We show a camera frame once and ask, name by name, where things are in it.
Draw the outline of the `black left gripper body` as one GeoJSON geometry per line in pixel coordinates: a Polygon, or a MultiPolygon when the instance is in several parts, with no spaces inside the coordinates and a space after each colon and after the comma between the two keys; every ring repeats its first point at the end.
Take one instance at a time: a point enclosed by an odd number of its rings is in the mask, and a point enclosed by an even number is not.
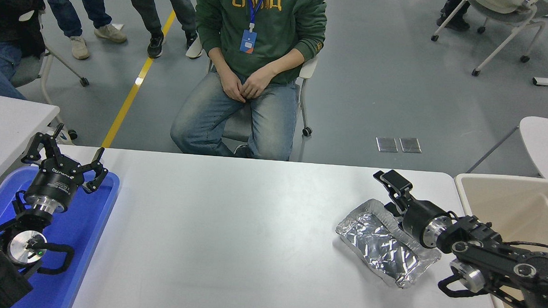
{"type": "Polygon", "coordinates": [[[54,158],[43,160],[38,174],[27,189],[27,202],[33,204],[35,199],[46,197],[69,206],[78,187],[83,184],[83,173],[73,172],[79,165],[68,158],[62,158],[60,163],[54,158]]]}

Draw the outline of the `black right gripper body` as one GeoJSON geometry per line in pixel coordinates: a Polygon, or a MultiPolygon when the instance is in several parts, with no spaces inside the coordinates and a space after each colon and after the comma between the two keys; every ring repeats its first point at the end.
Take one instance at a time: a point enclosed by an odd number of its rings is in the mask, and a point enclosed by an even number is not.
{"type": "Polygon", "coordinates": [[[427,200],[401,202],[402,229],[425,247],[436,247],[437,239],[447,228],[448,213],[427,200]]]}

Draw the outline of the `person's right hand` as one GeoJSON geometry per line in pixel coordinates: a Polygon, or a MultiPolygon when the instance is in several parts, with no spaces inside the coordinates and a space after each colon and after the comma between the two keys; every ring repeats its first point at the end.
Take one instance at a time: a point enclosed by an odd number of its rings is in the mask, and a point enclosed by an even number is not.
{"type": "Polygon", "coordinates": [[[245,103],[246,100],[241,94],[242,82],[239,77],[229,69],[227,71],[223,70],[222,72],[219,70],[217,73],[220,77],[222,89],[226,95],[234,101],[245,103]]]}

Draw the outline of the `person's left hand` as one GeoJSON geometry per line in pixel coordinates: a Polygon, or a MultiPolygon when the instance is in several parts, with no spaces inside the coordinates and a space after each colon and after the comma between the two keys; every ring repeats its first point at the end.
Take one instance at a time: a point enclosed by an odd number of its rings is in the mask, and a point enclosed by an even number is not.
{"type": "Polygon", "coordinates": [[[258,98],[275,77],[276,72],[270,66],[264,66],[250,75],[240,89],[241,97],[245,99],[258,98]]]}

